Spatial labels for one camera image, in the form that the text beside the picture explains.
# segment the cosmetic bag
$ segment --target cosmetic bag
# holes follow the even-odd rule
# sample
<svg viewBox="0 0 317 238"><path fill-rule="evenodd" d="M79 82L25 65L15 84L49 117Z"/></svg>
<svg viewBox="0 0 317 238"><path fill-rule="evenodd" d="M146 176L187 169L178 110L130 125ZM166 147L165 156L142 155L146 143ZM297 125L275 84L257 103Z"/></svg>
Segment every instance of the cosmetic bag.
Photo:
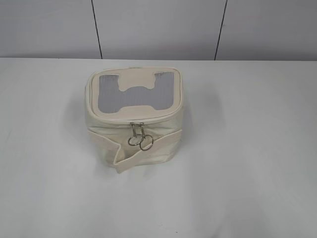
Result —
<svg viewBox="0 0 317 238"><path fill-rule="evenodd" d="M85 88L86 124L99 155L121 173L166 162L182 133L178 70L130 67L94 73Z"/></svg>

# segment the white wall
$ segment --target white wall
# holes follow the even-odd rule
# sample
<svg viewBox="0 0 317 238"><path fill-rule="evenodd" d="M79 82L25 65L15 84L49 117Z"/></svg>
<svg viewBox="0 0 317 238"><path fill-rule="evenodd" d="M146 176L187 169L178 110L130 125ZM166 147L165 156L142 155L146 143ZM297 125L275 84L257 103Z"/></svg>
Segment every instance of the white wall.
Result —
<svg viewBox="0 0 317 238"><path fill-rule="evenodd" d="M212 60L225 0L93 0L104 59ZM217 60L317 60L317 0L228 0ZM91 0L0 0L0 57L100 59Z"/></svg>
<svg viewBox="0 0 317 238"><path fill-rule="evenodd" d="M225 0L94 0L104 59L213 60Z"/></svg>
<svg viewBox="0 0 317 238"><path fill-rule="evenodd" d="M0 57L100 59L90 0L0 0Z"/></svg>
<svg viewBox="0 0 317 238"><path fill-rule="evenodd" d="M228 0L217 60L317 60L317 0Z"/></svg>

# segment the zipper pull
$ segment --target zipper pull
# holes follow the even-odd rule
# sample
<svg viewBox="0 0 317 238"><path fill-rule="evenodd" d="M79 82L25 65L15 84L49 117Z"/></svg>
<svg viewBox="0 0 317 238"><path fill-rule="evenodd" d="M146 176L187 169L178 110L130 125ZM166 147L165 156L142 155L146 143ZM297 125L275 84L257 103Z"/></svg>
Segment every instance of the zipper pull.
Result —
<svg viewBox="0 0 317 238"><path fill-rule="evenodd" d="M145 135L144 128L143 128L143 122L141 122L141 123L134 123L134 122L132 122L132 123L130 123L130 125L131 125L131 127L132 127L132 133L133 133L133 135L128 139L128 144L129 144L130 146L137 146L137 145L138 145L138 146L140 147L140 149L143 150L143 151L147 151L147 150L151 149L152 146L153 146L153 144L154 144L154 139L153 139L153 136L151 136L151 135L148 135L148 134ZM139 134L139 133L136 132L136 128L138 128L139 131L141 131L141 134ZM149 148L144 149L144 148L142 147L142 142L143 142L144 139L146 139L147 137L149 137L152 141L151 141L151 145L149 146ZM133 143L133 142L132 142L132 139L137 139L137 143Z"/></svg>

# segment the cream strap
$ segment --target cream strap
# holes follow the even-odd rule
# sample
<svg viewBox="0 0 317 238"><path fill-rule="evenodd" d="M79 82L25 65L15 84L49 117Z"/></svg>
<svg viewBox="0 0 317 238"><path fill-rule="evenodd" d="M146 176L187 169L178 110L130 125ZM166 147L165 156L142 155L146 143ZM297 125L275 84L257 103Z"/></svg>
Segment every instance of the cream strap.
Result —
<svg viewBox="0 0 317 238"><path fill-rule="evenodd" d="M136 152L131 157L125 158L125 153L119 143L116 143L102 135L99 135L95 132L88 130L91 139L99 146L106 148L115 153L115 158L113 161L113 165L117 172L120 174L123 171L128 170L129 168L136 166L142 159L150 157L150 155L157 150L168 146L174 142L180 140L182 130L178 130L171 134L165 135L157 140L151 145L147 145L145 149L148 149L152 146L149 150L140 150Z"/></svg>

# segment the table surface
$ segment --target table surface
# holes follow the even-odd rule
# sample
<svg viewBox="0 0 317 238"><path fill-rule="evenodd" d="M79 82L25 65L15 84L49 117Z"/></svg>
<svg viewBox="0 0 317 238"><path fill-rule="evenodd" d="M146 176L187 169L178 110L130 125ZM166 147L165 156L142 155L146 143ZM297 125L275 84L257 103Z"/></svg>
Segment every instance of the table surface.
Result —
<svg viewBox="0 0 317 238"><path fill-rule="evenodd" d="M122 174L84 121L94 71L183 74L169 162ZM317 237L317 62L0 59L0 237Z"/></svg>

